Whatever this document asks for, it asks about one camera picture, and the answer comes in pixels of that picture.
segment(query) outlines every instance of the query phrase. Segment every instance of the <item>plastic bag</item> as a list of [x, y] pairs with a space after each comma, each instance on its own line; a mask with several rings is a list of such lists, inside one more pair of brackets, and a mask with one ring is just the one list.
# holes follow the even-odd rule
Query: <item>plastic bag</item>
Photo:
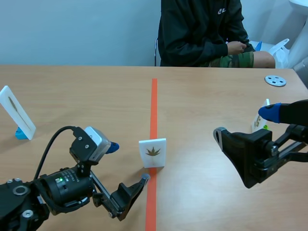
[[289, 41], [290, 40], [287, 38], [277, 43], [269, 50], [269, 53], [274, 56], [276, 61], [276, 68], [283, 69], [288, 67], [290, 50], [286, 49], [285, 44]]

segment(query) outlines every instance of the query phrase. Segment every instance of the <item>blue card stand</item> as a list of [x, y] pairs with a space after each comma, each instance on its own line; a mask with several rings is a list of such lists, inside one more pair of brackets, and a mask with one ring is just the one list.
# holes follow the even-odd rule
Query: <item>blue card stand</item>
[[27, 139], [27, 136], [24, 134], [23, 131], [21, 131], [21, 129], [18, 127], [18, 129], [16, 130], [15, 132], [15, 136], [17, 139], [19, 140], [24, 140], [24, 139]]

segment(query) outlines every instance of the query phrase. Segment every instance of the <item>chair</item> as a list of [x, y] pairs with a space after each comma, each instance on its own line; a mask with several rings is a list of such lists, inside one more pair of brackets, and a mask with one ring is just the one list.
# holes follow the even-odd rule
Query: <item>chair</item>
[[158, 38], [155, 39], [154, 66], [157, 66], [157, 58], [156, 58], [156, 53], [157, 53], [157, 42], [158, 42]]

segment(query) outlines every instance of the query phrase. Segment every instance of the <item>wooden table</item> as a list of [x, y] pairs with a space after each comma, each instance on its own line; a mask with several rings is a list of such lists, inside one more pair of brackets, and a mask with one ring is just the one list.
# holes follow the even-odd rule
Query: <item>wooden table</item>
[[[287, 85], [264, 81], [280, 75]], [[9, 85], [37, 126], [32, 141], [19, 141], [16, 124], [1, 109], [0, 181], [32, 180], [54, 132], [66, 125], [101, 130], [121, 148], [94, 167], [113, 192], [131, 185], [142, 168], [138, 141], [149, 139], [151, 79], [158, 78], [158, 137], [167, 138], [167, 164], [157, 176], [158, 231], [306, 231], [308, 170], [288, 163], [248, 190], [213, 139], [215, 128], [249, 132], [266, 98], [272, 103], [306, 99], [293, 70], [159, 67], [0, 66], [1, 88]], [[274, 137], [286, 125], [268, 123]], [[74, 137], [55, 141], [41, 173], [72, 167]], [[103, 207], [50, 216], [41, 231], [143, 231], [146, 189], [127, 218], [110, 219]]]

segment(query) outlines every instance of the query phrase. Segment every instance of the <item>orange tape line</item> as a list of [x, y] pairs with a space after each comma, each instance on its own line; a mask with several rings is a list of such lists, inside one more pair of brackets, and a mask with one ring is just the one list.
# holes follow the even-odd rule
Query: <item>orange tape line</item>
[[[157, 78], [152, 79], [150, 139], [157, 139]], [[156, 168], [150, 168], [146, 201], [145, 231], [156, 231]]]

